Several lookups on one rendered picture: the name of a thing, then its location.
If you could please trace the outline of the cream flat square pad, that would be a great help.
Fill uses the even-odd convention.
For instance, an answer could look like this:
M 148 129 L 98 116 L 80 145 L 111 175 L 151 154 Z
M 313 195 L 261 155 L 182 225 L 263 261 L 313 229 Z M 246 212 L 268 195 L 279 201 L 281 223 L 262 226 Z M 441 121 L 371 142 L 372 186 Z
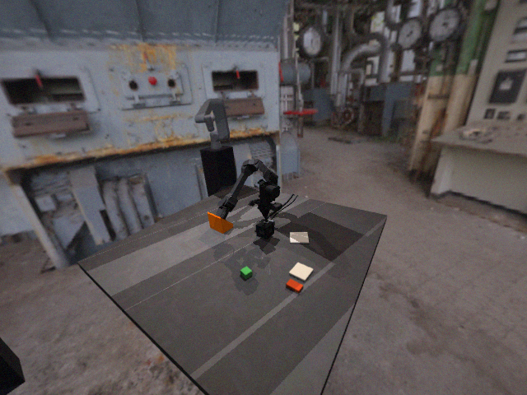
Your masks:
M 289 274 L 305 282 L 313 271 L 314 269 L 298 263 Z

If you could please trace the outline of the green cube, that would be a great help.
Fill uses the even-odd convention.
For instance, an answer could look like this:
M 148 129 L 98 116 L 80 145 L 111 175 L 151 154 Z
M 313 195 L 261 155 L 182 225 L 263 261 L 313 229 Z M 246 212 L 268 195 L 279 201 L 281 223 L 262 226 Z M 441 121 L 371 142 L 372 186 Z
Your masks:
M 253 276 L 252 271 L 248 267 L 241 269 L 240 274 L 244 279 L 248 279 L 249 277 Z

